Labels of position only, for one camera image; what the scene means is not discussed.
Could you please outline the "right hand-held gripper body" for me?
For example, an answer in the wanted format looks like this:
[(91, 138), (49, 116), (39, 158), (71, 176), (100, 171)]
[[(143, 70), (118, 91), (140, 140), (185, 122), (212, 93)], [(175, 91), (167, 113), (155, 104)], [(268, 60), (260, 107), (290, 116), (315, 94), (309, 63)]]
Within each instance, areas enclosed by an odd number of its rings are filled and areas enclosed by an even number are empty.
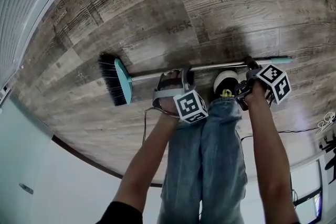
[(235, 100), (242, 110), (248, 110), (245, 97), (252, 93), (253, 84), (259, 80), (266, 89), (266, 100), (269, 106), (274, 102), (280, 104), (291, 93), (291, 85), (288, 75), (279, 67), (269, 64), (265, 67), (250, 69), (246, 73), (246, 79), (235, 87)]

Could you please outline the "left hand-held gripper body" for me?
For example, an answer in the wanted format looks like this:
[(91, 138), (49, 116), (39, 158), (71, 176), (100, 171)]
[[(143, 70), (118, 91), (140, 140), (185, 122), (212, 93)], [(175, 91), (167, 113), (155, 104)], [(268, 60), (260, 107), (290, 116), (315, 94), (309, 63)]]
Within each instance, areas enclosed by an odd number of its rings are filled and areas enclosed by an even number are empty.
[[(183, 122), (188, 124), (195, 123), (201, 119), (208, 117), (208, 111), (205, 105), (205, 101), (197, 93), (196, 86), (194, 89), (184, 90), (182, 87), (179, 89), (169, 89), (169, 90), (160, 90), (160, 80), (157, 85), (157, 88), (154, 90), (154, 95), (152, 99), (152, 106), (155, 109), (160, 110), (163, 113), (166, 113), (174, 118), (179, 118)], [(182, 86), (181, 78), (177, 80)], [(159, 104), (159, 98), (163, 97), (173, 97), (177, 114), (170, 114), (161, 109)]]

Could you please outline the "teal black-bristled broom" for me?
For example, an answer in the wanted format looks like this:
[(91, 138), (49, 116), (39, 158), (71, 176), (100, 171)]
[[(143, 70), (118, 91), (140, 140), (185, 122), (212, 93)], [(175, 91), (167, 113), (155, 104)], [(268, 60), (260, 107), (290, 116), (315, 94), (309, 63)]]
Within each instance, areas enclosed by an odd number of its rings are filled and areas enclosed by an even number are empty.
[[(255, 59), (255, 61), (262, 67), (262, 65), (267, 64), (286, 64), (293, 61), (290, 57), (276, 57), (276, 58), (266, 58), (266, 59)], [(122, 61), (112, 54), (107, 52), (102, 53), (98, 59), (98, 65), (100, 72), (110, 93), (115, 106), (121, 106), (130, 104), (132, 101), (132, 83), (140, 80), (147, 80), (160, 77), (161, 74), (167, 72), (167, 70), (162, 70), (157, 73), (144, 74), (142, 76), (133, 77), (129, 75), (126, 67)], [(212, 69), (227, 69), (227, 68), (241, 68), (247, 67), (244, 60), (239, 62), (228, 62), (221, 64), (212, 64), (205, 66), (188, 66), (191, 71), (203, 71)]]

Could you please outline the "person's right forearm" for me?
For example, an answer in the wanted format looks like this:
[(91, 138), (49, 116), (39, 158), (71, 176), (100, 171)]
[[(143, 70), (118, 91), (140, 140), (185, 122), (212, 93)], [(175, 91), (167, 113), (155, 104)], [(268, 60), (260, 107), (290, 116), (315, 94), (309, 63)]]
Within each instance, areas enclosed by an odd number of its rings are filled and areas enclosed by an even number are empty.
[(288, 156), (259, 81), (245, 97), (253, 131), (254, 157), (266, 224), (299, 224), (292, 202)]

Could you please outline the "person's left forearm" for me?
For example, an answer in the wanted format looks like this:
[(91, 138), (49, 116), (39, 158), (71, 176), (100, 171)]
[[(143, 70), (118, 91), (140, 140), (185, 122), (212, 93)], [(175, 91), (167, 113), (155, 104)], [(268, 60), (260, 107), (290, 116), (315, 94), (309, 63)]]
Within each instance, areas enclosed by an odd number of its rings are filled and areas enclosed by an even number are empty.
[(178, 123), (179, 119), (161, 114), (127, 168), (114, 201), (127, 204), (143, 213), (150, 184)]

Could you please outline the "person's left hand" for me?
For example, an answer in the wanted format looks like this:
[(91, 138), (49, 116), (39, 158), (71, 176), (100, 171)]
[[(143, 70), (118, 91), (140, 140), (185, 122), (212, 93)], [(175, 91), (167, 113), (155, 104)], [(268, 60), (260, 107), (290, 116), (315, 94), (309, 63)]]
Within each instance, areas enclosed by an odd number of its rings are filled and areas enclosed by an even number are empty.
[[(177, 82), (178, 79), (182, 77), (182, 73), (180, 71), (174, 70), (167, 74), (164, 74), (160, 80), (159, 89), (169, 90), (169, 89), (179, 89), (181, 88), (181, 84)], [(177, 114), (177, 108), (174, 102), (173, 97), (163, 97), (159, 98), (159, 104), (161, 109), (170, 114)]]

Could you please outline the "person's right sneaker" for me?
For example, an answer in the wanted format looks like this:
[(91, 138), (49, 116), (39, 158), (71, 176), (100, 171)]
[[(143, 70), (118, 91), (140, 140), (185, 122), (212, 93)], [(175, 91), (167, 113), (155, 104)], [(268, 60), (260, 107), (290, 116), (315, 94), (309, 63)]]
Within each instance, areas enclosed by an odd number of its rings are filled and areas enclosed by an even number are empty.
[(235, 71), (226, 70), (219, 73), (213, 85), (214, 98), (234, 98), (235, 87), (238, 84), (238, 74)]

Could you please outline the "person's jeans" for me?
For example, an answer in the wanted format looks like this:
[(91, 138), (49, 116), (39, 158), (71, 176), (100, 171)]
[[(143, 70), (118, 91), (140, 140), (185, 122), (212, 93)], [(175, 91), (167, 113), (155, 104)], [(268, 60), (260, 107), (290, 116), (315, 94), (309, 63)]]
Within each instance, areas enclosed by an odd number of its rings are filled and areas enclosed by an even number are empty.
[(208, 113), (194, 124), (179, 124), (169, 141), (157, 224), (244, 224), (240, 108), (232, 98), (219, 98)]

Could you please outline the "black office chair base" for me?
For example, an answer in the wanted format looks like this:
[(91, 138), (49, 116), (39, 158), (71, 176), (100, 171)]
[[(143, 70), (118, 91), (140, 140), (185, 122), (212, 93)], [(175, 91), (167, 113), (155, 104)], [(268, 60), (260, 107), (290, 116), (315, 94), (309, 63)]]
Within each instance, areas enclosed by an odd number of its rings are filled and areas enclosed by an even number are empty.
[(329, 185), (336, 182), (336, 133), (332, 131), (330, 138), (323, 137), (319, 144), (319, 149), (323, 151), (325, 157), (324, 170), (329, 175)]

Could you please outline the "person's black shirt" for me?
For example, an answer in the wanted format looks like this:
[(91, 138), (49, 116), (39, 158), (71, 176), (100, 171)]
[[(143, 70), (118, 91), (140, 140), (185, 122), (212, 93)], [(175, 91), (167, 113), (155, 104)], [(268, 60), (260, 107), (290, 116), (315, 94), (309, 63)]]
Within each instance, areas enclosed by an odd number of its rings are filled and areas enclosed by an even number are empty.
[[(301, 224), (289, 193), (268, 193), (261, 197), (266, 224)], [(185, 211), (162, 207), (157, 224), (244, 224), (240, 200), (209, 196), (203, 200), (203, 212), (187, 216)], [(113, 201), (97, 224), (143, 224), (142, 214), (134, 207)]]

